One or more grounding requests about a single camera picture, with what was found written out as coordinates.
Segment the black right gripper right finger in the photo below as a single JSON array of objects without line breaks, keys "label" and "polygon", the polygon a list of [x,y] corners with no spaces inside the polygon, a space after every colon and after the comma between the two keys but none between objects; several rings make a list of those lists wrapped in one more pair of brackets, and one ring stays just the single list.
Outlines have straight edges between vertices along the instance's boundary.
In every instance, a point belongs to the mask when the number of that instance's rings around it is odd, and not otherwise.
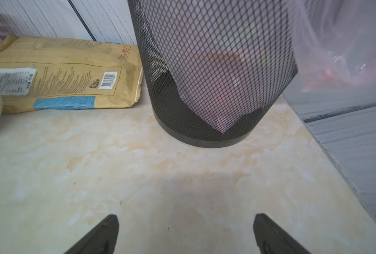
[{"label": "black right gripper right finger", "polygon": [[258,213],[253,232],[261,254],[309,254],[310,252],[264,213]]}]

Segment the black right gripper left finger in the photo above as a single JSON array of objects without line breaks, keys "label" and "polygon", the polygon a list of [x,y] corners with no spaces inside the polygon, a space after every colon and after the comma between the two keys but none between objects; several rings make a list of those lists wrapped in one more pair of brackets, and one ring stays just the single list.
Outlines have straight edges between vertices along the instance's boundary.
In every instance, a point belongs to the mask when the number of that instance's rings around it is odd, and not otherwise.
[{"label": "black right gripper left finger", "polygon": [[119,233],[119,221],[110,214],[89,231],[65,254],[113,254]]}]

